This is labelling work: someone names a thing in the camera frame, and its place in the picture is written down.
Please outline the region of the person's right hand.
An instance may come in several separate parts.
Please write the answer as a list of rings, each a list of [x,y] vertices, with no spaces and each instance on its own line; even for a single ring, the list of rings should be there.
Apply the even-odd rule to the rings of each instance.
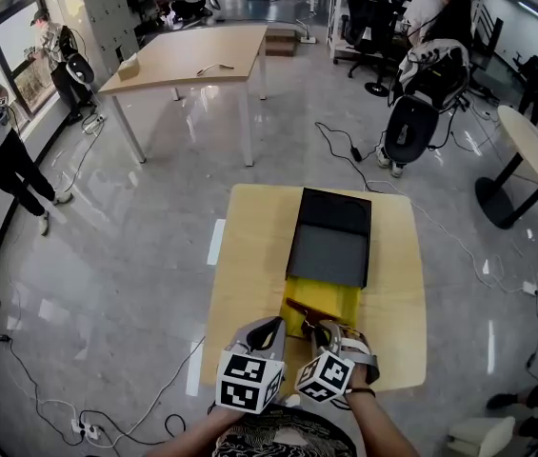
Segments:
[[[348,389],[346,394],[351,393],[371,393],[374,391],[370,388],[370,384],[366,381],[368,376],[368,366],[364,364],[356,364],[349,377]]]

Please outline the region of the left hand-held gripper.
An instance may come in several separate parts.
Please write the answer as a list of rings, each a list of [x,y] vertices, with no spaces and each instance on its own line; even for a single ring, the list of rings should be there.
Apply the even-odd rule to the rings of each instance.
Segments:
[[[285,378],[286,322],[267,317],[238,328],[222,350],[215,404],[260,414],[276,398]]]

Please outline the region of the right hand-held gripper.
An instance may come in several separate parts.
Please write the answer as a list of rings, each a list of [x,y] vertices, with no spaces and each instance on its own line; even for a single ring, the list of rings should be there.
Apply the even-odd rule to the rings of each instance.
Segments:
[[[356,364],[367,365],[366,381],[379,379],[377,356],[366,336],[350,326],[321,320],[310,332],[311,360],[297,372],[294,389],[315,403],[327,403],[346,395]]]

